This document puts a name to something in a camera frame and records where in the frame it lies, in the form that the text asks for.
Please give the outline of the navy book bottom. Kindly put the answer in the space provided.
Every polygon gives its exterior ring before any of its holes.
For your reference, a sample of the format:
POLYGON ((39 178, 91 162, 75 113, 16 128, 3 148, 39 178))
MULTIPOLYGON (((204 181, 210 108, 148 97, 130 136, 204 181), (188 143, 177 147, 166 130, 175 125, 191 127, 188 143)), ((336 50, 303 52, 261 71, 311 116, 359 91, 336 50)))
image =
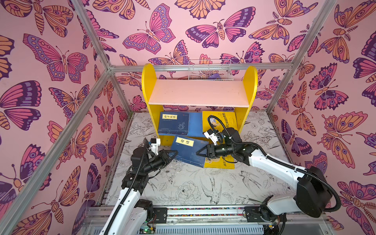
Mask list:
POLYGON ((207 141, 176 135, 171 145, 171 150, 178 151, 175 160, 204 168, 206 158, 197 156, 196 152, 208 144, 207 141))

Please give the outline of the yellow cartoon book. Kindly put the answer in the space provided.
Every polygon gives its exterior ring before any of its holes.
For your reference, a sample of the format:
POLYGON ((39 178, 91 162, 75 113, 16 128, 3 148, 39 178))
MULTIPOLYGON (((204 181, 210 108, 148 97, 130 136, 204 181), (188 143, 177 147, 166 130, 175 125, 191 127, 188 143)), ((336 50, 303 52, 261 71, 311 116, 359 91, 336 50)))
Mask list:
POLYGON ((226 126, 226 128, 234 128, 235 130, 238 130, 238 123, 236 119, 235 112, 217 112, 217 111, 204 111, 202 113, 202 131, 206 132, 209 129, 211 129, 211 126, 208 122, 208 117, 210 115, 216 116, 219 118, 223 124, 226 126))
POLYGON ((206 159, 204 168, 234 169, 234 158, 232 156, 217 159, 206 159))

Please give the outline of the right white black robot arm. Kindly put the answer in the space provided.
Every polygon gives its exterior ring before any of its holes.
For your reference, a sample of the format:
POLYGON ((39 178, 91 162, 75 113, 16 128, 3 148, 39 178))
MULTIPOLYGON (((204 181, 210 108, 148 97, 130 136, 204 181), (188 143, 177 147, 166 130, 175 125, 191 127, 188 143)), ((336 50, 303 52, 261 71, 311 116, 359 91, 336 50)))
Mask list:
POLYGON ((292 187, 291 194, 271 195, 264 199, 255 213, 263 221, 272 222, 278 216, 294 212, 319 218, 324 212, 336 212, 341 208, 338 193, 320 169, 279 160, 267 154, 257 143, 242 142, 239 132, 227 128, 220 118, 209 115, 207 120, 210 128, 204 135, 212 143, 197 151, 197 156, 217 159, 230 155, 236 163, 264 170, 292 187))

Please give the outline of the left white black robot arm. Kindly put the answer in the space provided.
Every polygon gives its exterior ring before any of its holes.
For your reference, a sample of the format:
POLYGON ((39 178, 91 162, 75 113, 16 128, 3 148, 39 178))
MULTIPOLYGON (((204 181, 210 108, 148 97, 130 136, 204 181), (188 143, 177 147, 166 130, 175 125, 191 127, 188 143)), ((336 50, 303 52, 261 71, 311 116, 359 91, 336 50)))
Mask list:
POLYGON ((150 173, 160 171, 174 160, 177 150, 157 150, 157 139, 144 139, 143 146, 133 150, 132 165, 122 180, 117 202, 101 229, 101 235, 135 235, 145 222, 155 218, 152 201, 141 199, 150 173))

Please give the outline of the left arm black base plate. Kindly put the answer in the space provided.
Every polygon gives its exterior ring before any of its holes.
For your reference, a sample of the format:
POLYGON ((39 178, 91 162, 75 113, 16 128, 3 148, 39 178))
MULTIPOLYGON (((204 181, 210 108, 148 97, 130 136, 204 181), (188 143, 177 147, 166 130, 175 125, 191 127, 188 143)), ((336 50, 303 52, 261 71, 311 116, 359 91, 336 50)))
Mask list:
POLYGON ((153 209, 153 223, 154 224, 166 224, 168 209, 167 208, 154 208, 153 209))

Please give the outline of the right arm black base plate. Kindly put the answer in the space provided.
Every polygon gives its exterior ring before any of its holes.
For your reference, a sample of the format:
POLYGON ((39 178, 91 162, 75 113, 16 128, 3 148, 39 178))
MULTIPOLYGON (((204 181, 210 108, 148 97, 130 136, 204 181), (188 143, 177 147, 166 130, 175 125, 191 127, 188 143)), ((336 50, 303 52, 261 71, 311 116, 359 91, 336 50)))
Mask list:
POLYGON ((287 221, 283 214, 276 215, 264 206, 247 206, 242 214, 248 222, 277 224, 287 221))

